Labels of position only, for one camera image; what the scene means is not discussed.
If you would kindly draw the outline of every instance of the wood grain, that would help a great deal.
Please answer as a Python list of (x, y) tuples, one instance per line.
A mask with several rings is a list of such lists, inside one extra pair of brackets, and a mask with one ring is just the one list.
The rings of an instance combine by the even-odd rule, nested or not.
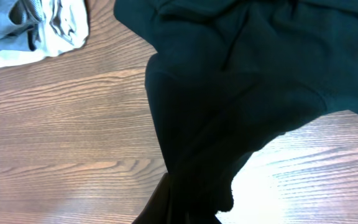
[[(144, 70), (154, 49), (90, 0), (86, 47), (0, 69), (0, 224), (131, 223), (165, 166)], [(358, 115), (255, 153), (223, 223), (358, 224)]]

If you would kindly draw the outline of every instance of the wooden table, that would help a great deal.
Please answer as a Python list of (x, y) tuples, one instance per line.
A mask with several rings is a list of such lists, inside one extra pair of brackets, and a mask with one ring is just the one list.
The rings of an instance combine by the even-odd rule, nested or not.
[[(88, 2), (85, 48), (0, 69), (0, 224), (131, 223), (165, 172), (144, 90), (154, 49)], [(274, 140), (223, 223), (358, 224), (358, 116)]]

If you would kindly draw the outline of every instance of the white cloth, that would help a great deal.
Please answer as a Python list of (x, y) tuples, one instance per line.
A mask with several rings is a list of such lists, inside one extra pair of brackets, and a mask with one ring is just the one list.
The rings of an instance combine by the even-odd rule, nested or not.
[[(39, 40), (35, 41), (37, 49), (33, 52), (1, 50), (0, 68), (56, 57), (85, 44), (89, 27), (84, 0), (42, 0), (42, 9), (45, 20), (38, 26)], [(60, 24), (59, 30), (55, 21)]]

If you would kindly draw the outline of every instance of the folded clothing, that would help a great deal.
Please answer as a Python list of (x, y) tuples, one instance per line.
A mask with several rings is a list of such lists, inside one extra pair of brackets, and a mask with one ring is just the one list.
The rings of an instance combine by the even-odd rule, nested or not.
[(7, 24), (0, 27), (0, 68), (56, 57), (82, 47), (89, 35), (84, 0), (0, 0), (0, 5), (0, 20)]
[(218, 222), (253, 152), (358, 113), (358, 0), (116, 0), (114, 14), (157, 51), (145, 87), (170, 176), (161, 223)]

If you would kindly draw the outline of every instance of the dark green fabric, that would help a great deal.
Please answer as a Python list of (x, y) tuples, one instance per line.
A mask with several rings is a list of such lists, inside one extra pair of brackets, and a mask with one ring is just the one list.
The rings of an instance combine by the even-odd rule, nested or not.
[(232, 178), (275, 137), (358, 113), (358, 0), (116, 0), (114, 13), (158, 52), (145, 85), (169, 224), (230, 210)]

